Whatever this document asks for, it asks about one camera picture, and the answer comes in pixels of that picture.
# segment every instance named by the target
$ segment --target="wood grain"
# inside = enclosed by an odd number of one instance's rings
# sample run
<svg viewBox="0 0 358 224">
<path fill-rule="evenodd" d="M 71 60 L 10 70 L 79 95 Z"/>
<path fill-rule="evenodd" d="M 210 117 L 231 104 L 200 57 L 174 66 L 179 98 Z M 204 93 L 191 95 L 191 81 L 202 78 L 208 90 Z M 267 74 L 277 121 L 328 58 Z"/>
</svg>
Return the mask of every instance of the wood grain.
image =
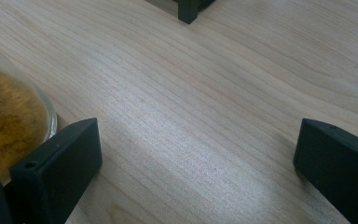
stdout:
<svg viewBox="0 0 358 224">
<path fill-rule="evenodd" d="M 358 1 L 176 8 L 0 0 L 0 50 L 65 123 L 99 120 L 68 223 L 345 223 L 292 158 L 302 118 L 358 135 Z"/>
</svg>

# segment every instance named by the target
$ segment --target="small hole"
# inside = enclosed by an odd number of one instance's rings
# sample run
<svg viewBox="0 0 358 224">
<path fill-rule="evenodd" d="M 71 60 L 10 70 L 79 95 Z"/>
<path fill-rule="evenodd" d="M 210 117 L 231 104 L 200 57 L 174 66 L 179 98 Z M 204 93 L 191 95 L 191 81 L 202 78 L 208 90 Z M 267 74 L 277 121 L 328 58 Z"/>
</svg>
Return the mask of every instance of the small hole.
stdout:
<svg viewBox="0 0 358 224">
<path fill-rule="evenodd" d="M 27 169 L 31 169 L 31 168 L 36 167 L 36 165 L 37 165 L 36 161 L 29 161 L 29 162 L 25 163 L 24 167 Z"/>
</svg>

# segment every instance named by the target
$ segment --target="glass petri dish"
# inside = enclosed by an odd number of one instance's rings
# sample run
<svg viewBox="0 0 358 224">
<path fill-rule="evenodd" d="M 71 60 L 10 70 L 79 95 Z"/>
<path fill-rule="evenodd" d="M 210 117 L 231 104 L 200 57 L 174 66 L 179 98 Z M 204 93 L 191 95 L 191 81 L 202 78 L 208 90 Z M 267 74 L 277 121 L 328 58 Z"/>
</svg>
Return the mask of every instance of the glass petri dish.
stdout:
<svg viewBox="0 0 358 224">
<path fill-rule="evenodd" d="M 6 184 L 8 168 L 56 131 L 49 98 L 0 52 L 0 181 Z"/>
</svg>

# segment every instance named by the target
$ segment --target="black plastic block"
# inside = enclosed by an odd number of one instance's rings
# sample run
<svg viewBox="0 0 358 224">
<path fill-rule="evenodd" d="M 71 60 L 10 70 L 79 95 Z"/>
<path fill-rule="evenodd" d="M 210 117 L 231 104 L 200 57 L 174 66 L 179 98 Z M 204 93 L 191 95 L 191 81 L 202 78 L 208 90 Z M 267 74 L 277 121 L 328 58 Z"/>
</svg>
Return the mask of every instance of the black plastic block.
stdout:
<svg viewBox="0 0 358 224">
<path fill-rule="evenodd" d="M 358 223 L 358 137 L 303 119 L 294 166 L 351 223 Z"/>
<path fill-rule="evenodd" d="M 97 119 L 74 123 L 10 168 L 26 223 L 64 223 L 102 165 Z"/>
</svg>

